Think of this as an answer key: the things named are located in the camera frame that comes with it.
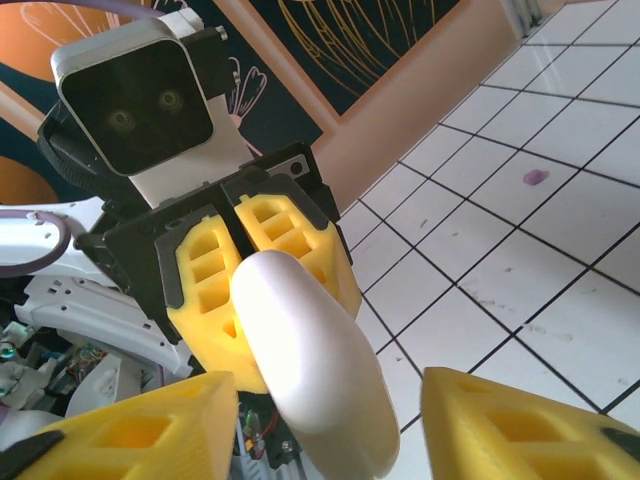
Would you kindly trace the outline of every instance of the purple stain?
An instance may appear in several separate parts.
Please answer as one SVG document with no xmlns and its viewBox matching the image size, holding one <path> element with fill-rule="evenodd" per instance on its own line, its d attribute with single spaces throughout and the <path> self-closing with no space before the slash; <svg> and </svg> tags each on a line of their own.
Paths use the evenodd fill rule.
<svg viewBox="0 0 640 480">
<path fill-rule="evenodd" d="M 544 182 L 544 180 L 549 176 L 549 172 L 544 170 L 531 170 L 529 173 L 525 173 L 522 181 L 527 185 L 537 185 L 539 183 Z"/>
</svg>

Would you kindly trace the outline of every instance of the orange wall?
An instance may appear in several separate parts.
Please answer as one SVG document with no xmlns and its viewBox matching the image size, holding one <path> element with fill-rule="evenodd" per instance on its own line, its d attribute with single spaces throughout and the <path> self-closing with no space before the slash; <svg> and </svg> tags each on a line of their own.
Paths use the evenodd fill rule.
<svg viewBox="0 0 640 480">
<path fill-rule="evenodd" d="M 325 132 L 313 149 L 343 209 L 517 46 L 500 0 L 460 0 L 342 117 L 247 0 L 216 0 Z"/>
</svg>

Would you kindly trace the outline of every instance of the white oval object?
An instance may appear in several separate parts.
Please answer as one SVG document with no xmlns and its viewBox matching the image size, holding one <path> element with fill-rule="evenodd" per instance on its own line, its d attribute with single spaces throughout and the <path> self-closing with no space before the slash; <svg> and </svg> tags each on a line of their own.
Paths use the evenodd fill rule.
<svg viewBox="0 0 640 480">
<path fill-rule="evenodd" d="M 384 478 L 400 432 L 378 359 L 354 319 L 278 251 L 240 264 L 231 299 L 280 415 L 325 478 Z"/>
</svg>

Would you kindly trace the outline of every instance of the camera lens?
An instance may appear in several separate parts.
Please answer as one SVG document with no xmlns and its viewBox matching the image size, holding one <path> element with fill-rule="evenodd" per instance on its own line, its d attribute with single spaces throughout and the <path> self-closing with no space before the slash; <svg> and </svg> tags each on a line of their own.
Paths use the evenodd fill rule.
<svg viewBox="0 0 640 480">
<path fill-rule="evenodd" d="M 160 94 L 158 103 L 163 110 L 169 113 L 177 113 L 182 110 L 184 99 L 175 90 L 165 90 Z"/>
<path fill-rule="evenodd" d="M 119 133 L 129 133 L 136 127 L 136 121 L 126 110 L 116 110 L 109 115 L 109 126 Z"/>
</svg>

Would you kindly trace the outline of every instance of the white camera housing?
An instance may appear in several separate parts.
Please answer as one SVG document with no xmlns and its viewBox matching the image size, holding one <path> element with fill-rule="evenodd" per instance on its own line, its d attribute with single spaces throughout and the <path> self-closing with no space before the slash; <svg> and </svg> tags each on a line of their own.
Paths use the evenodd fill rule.
<svg viewBox="0 0 640 480">
<path fill-rule="evenodd" d="M 130 177 L 151 207 L 253 159 L 224 95 L 205 98 L 180 41 L 202 29 L 183 9 L 62 46 L 51 58 L 61 101 L 106 165 Z"/>
</svg>

